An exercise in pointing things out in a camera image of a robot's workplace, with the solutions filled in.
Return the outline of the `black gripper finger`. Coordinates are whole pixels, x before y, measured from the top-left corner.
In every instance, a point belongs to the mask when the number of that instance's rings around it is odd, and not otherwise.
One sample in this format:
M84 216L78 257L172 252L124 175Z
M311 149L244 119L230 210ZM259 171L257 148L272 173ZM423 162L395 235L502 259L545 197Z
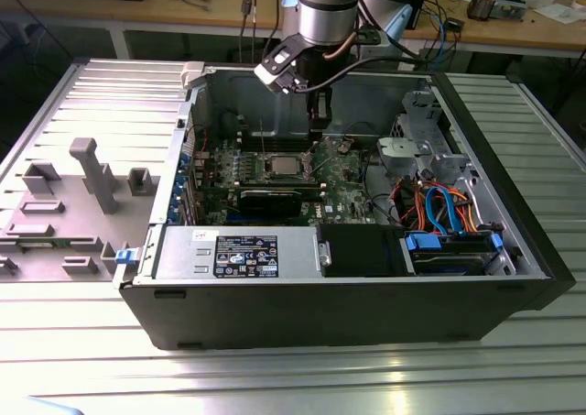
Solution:
M332 120L331 89L320 89L309 93L309 130L322 131Z

